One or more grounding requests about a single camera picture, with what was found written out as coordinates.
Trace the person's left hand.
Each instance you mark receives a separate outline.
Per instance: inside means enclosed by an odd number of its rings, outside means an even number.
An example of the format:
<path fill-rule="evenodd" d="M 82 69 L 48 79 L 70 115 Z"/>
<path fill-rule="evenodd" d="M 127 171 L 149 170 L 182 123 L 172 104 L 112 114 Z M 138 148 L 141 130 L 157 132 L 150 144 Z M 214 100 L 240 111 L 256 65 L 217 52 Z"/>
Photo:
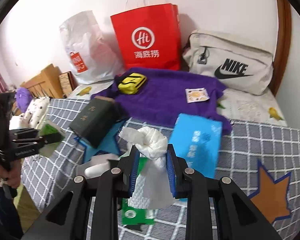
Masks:
<path fill-rule="evenodd" d="M 6 184 L 13 189 L 17 189 L 21 182 L 21 160 L 15 160 L 11 163 L 11 170 L 6 171 L 0 165 L 0 179 L 6 179 Z"/>

